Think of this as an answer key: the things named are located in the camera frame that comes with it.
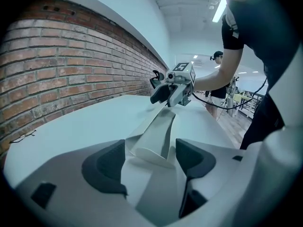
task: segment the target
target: black cap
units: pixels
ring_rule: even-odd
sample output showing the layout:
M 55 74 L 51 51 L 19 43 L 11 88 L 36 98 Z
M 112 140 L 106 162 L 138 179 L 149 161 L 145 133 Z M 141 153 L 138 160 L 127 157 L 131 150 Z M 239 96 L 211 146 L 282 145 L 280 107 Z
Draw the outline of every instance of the black cap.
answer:
M 223 55 L 223 52 L 222 52 L 222 51 L 216 51 L 216 52 L 214 53 L 213 58 L 216 59 L 216 58 L 219 57 L 220 55 Z

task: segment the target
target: brick wall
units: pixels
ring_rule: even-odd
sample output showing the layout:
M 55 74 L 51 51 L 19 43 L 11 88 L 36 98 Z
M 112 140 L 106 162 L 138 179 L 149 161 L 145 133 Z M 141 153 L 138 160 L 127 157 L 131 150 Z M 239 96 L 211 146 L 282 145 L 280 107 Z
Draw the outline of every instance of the brick wall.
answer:
M 107 18 L 70 2 L 35 0 L 0 48 L 0 153 L 62 115 L 125 94 L 150 95 L 152 70 L 166 71 Z

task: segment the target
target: ceiling light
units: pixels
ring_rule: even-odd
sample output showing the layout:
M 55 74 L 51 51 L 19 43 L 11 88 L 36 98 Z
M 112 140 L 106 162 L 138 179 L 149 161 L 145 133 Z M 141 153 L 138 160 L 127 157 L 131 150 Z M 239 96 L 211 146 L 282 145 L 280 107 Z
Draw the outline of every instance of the ceiling light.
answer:
M 219 6 L 217 8 L 217 11 L 214 15 L 213 22 L 218 23 L 218 21 L 221 18 L 222 13 L 224 12 L 225 8 L 226 8 L 226 0 L 221 0 Z

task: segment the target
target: black cable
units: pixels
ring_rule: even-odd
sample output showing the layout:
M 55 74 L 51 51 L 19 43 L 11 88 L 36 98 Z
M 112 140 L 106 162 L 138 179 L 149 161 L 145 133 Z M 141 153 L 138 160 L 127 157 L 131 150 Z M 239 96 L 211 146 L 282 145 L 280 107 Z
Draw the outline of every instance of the black cable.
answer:
M 240 106 L 242 106 L 242 105 L 247 104 L 248 102 L 250 102 L 250 101 L 254 98 L 254 95 L 255 95 L 257 92 L 259 92 L 259 91 L 264 87 L 264 85 L 265 85 L 265 83 L 266 83 L 266 80 L 267 80 L 267 79 L 265 79 L 265 81 L 263 82 L 262 86 L 261 86 L 257 91 L 255 91 L 255 92 L 253 93 L 253 95 L 251 96 L 251 99 L 250 99 L 250 100 L 247 100 L 245 103 L 239 104 L 239 105 L 234 106 L 234 107 L 232 107 L 232 108 L 224 108 L 224 107 L 220 107 L 220 106 L 217 106 L 217 105 L 215 105 L 215 104 L 209 103 L 209 102 L 204 101 L 203 99 L 197 97 L 194 93 L 193 93 L 193 96 L 194 96 L 196 99 L 198 99 L 199 101 L 202 101 L 202 102 L 204 102 L 204 103 L 206 103 L 206 104 L 209 104 L 209 105 L 211 105 L 211 106 L 215 106 L 215 107 L 221 108 L 221 109 L 230 110 L 230 109 L 240 107 Z

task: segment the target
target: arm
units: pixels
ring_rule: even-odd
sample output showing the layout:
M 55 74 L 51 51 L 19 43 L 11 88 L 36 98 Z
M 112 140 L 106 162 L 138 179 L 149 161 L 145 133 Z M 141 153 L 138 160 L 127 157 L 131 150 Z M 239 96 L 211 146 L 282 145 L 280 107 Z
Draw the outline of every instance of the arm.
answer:
M 219 70 L 206 77 L 197 78 L 195 81 L 195 91 L 216 90 L 228 84 L 239 66 L 242 52 L 243 49 L 224 49 Z

